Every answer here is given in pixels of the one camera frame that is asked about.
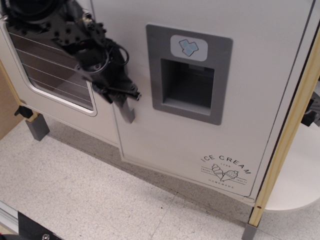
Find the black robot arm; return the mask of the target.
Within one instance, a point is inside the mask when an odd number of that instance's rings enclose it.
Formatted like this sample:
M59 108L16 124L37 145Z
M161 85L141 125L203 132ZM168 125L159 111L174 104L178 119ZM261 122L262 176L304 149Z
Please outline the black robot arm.
M110 104L122 108L127 98L141 98L125 71L125 49L76 0L2 0L0 13L22 35L49 40L73 57L75 70Z

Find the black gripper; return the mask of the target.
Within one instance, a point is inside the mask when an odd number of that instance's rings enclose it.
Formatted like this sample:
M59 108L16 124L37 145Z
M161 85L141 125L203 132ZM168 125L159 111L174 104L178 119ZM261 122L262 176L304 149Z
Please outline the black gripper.
M125 71L128 60L121 53L112 53L104 64L82 68L76 65L75 71L91 82L92 89L106 102L119 108L128 108L127 98L140 100L141 93Z

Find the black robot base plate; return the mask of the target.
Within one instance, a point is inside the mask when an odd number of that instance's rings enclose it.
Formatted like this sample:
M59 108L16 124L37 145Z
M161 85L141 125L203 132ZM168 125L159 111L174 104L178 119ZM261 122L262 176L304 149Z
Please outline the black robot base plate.
M18 212L18 234L1 234L1 240L62 240L60 236Z

